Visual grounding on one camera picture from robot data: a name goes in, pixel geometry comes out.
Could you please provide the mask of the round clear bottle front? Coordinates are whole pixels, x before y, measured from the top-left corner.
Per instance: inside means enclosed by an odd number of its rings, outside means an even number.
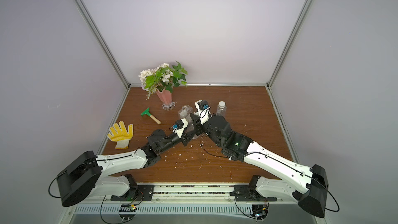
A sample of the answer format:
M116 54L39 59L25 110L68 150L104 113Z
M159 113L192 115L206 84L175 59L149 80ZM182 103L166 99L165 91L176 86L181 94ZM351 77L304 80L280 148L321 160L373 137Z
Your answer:
M227 112L227 106L224 108L220 108L219 106L217 106L217 111L216 111L216 115L217 116L226 116L226 112Z

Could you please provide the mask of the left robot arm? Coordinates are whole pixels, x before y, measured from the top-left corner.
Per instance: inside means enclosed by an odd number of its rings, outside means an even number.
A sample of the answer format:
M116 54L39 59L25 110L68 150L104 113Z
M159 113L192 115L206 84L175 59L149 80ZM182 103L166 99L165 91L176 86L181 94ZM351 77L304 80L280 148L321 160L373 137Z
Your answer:
M179 143L187 145L194 136L194 131L175 131L166 135L157 129L148 136L146 145L135 151L115 155L95 155L93 151L82 153L55 178L62 206L74 206L97 196L111 195L117 201L133 200L138 194L133 176L114 175L151 167L161 160L162 153Z

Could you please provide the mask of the white cap small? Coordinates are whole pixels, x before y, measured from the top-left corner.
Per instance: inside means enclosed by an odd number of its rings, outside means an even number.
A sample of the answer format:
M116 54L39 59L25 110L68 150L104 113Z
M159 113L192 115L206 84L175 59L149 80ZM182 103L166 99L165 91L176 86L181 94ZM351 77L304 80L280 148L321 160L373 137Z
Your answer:
M224 101L220 101L219 104L218 104L218 106L219 106L220 108L224 108L224 107L226 107L226 103L225 103Z

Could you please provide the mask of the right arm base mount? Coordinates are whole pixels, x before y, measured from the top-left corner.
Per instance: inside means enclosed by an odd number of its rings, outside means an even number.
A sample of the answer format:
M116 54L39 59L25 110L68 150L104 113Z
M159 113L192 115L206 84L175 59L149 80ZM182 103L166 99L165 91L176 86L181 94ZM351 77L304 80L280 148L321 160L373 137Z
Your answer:
M276 202L276 197L263 197L253 187L249 185L234 185L234 190L230 193L231 197L237 202Z

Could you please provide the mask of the square clear bottle with label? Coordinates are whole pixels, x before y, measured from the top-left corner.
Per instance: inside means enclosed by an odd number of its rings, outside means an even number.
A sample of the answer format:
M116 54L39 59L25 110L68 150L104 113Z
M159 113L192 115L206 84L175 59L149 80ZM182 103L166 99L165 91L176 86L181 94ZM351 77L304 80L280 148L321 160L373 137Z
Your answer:
M190 114L193 113L193 108L190 105L184 105L179 111L180 119L185 119L188 123L192 123Z

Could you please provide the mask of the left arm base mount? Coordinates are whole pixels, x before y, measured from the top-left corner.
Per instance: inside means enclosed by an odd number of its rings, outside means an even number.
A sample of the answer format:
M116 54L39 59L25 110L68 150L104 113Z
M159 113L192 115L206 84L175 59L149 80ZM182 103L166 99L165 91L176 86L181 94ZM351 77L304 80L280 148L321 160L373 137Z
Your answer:
M154 192L154 185L137 185L130 188L121 197L111 196L111 201L132 202L132 201L151 201Z

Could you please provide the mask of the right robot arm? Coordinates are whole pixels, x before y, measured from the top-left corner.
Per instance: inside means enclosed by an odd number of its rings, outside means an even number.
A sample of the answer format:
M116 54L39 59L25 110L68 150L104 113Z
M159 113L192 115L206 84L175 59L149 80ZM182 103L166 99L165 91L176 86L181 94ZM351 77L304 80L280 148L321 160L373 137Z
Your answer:
M251 164L277 176L293 188L292 198L301 209L318 218L325 217L330 192L326 170L322 166L304 166L267 150L234 131L223 116L190 116L197 135L206 134L226 158Z

